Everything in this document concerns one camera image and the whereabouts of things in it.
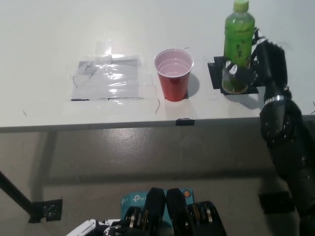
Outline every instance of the bottle cap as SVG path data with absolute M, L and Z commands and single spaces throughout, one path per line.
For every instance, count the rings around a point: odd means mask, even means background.
M 235 0 L 234 11 L 236 12 L 247 12 L 249 8 L 249 0 Z

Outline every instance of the gray floor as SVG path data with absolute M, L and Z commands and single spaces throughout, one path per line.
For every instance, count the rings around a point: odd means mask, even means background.
M 64 236 L 120 217 L 126 193 L 189 187 L 217 206 L 229 236 L 296 236 L 296 213 L 266 216 L 258 193 L 286 189 L 257 120 L 203 127 L 0 134 L 1 171 L 33 201 L 63 198 L 62 220 L 28 224 L 0 191 L 0 235 Z

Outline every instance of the bottle label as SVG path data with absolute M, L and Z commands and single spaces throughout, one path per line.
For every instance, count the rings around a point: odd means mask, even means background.
M 239 66 L 249 67 L 254 22 L 225 24 L 224 56 Z

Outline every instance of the cup rim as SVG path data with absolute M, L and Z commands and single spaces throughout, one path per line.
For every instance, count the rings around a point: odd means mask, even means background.
M 191 65 L 189 71 L 186 72 L 186 73 L 184 73 L 184 74 L 182 74 L 182 75 L 167 76 L 167 75 L 164 75 L 164 74 L 162 74 L 162 73 L 160 73 L 160 72 L 158 71 L 157 66 L 156 66 L 156 61 L 157 61 L 158 56 L 161 55 L 162 53 L 165 53 L 165 52 L 168 52 L 168 51 L 173 51 L 173 50 L 177 50 L 177 51 L 181 51 L 181 52 L 183 52 L 183 53 L 186 53 L 186 54 L 190 57 L 190 59 L 191 59 L 191 61 L 192 61 L 192 65 Z M 193 58 L 192 58 L 191 54 L 190 54 L 189 52 L 187 52 L 186 50 L 183 50 L 183 49 L 180 49 L 180 48 L 170 48 L 170 49 L 166 49 L 166 50 L 160 52 L 159 54 L 157 54 L 157 55 L 154 57 L 154 67 L 155 67 L 157 73 L 160 74 L 161 76 L 164 76 L 164 77 L 167 77 L 167 78 L 178 78 L 178 77 L 182 77 L 182 76 L 184 76 L 184 75 L 187 75 L 188 73 L 191 72 L 193 66 L 194 66 L 194 61 L 193 61 Z

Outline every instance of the plastic bottle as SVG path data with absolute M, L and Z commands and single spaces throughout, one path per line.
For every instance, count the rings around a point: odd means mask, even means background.
M 233 9 L 225 20 L 224 56 L 239 66 L 250 67 L 255 19 L 248 13 L 249 0 L 235 0 Z M 240 94 L 246 91 L 247 85 L 223 68 L 222 88 L 228 93 Z

